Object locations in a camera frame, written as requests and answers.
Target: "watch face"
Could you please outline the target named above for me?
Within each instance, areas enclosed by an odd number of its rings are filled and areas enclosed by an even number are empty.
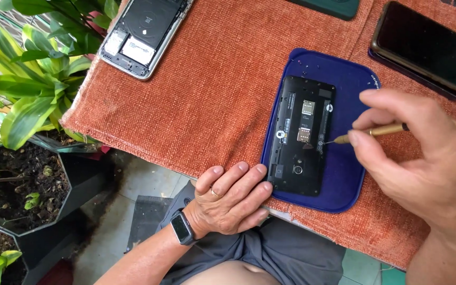
[[[189,228],[186,224],[186,220],[182,213],[173,217],[170,223],[172,224],[172,228],[175,231],[175,235],[177,236],[181,244],[184,244],[188,240],[193,239],[193,234],[189,231]]]

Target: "blue plastic tray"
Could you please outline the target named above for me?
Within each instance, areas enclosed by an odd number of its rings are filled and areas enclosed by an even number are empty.
[[[358,94],[365,89],[379,89],[381,86],[376,74],[365,66],[302,48],[292,50],[274,100],[263,144],[260,160],[267,166],[269,166],[272,140],[274,139],[274,132],[270,130],[275,127],[277,102],[283,78],[287,75],[322,81],[336,87],[329,138],[326,141],[346,134],[351,129],[352,122],[368,109],[358,99]],[[356,159],[351,145],[329,144],[326,149],[325,171],[319,196],[307,197],[282,191],[273,191],[272,196],[315,210],[342,212],[351,208],[358,199],[364,174],[365,170]]]

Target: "orange fabric mat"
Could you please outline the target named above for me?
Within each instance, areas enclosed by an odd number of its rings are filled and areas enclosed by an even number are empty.
[[[367,56],[385,2],[361,0],[357,16],[345,22],[284,0],[195,0],[150,81],[140,82],[96,58],[63,126],[194,177],[212,165],[257,164],[281,73],[296,47],[363,64],[383,87],[433,97],[456,117],[456,102]],[[401,2],[456,31],[456,8],[440,0]],[[421,156],[410,134],[380,142],[396,161]],[[429,232],[422,219],[384,196],[369,175],[358,202],[340,214],[275,199],[267,205],[288,211],[336,243],[400,268]]]

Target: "silver phone frame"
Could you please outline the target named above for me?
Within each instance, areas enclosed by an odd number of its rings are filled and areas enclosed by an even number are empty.
[[[116,18],[116,23],[119,22],[119,20],[124,17],[126,15],[126,13],[128,12],[128,9],[131,7],[131,5],[133,4],[133,1],[134,0],[130,0],[130,2],[126,5],[126,7],[124,8],[123,12],[117,16]],[[112,35],[112,32],[113,32],[113,29],[114,27],[116,26],[116,24],[114,24],[108,34],[106,35],[105,37],[105,40],[101,43],[101,46],[100,48],[98,49],[98,56],[106,63],[110,64],[111,66],[119,69],[120,71],[126,73],[126,74],[129,74],[133,77],[135,77],[136,79],[138,80],[148,80],[154,73],[155,69],[157,68],[158,66],[158,63],[160,62],[161,60],[161,57],[163,56],[163,54],[165,53],[166,49],[168,48],[168,44],[170,44],[170,42],[172,41],[174,35],[175,35],[175,32],[179,29],[179,26],[180,24],[182,23],[182,21],[184,21],[184,18],[186,17],[187,15],[187,12],[189,11],[189,9],[191,8],[191,5],[193,4],[194,0],[189,0],[189,3],[187,4],[187,7],[186,9],[184,10],[184,12],[182,12],[179,17],[177,18],[177,20],[175,21],[175,23],[173,23],[170,31],[168,32],[168,34],[165,36],[165,39],[163,40],[163,42],[161,43],[161,46],[158,48],[158,50],[156,50],[156,54],[154,55],[154,58],[150,61],[150,64],[149,64],[149,72],[147,74],[145,74],[144,76],[142,75],[138,75],[138,74],[134,74],[132,73],[131,71],[125,69],[125,68],[122,68],[120,67],[119,65],[111,62],[110,60],[108,60],[107,58],[105,58],[102,54],[101,54],[101,50],[102,48],[105,46],[107,40],[110,38],[110,36]]]

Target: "screwdriver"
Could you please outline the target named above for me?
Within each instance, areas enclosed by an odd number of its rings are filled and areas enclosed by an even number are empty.
[[[409,131],[409,128],[407,127],[406,123],[386,125],[386,126],[382,126],[382,127],[365,130],[364,132],[371,136],[379,136],[379,135],[391,134],[391,133],[402,132],[402,131]],[[349,144],[350,138],[348,137],[347,134],[345,134],[345,135],[338,136],[333,141],[326,142],[325,144],[329,144],[329,143]]]

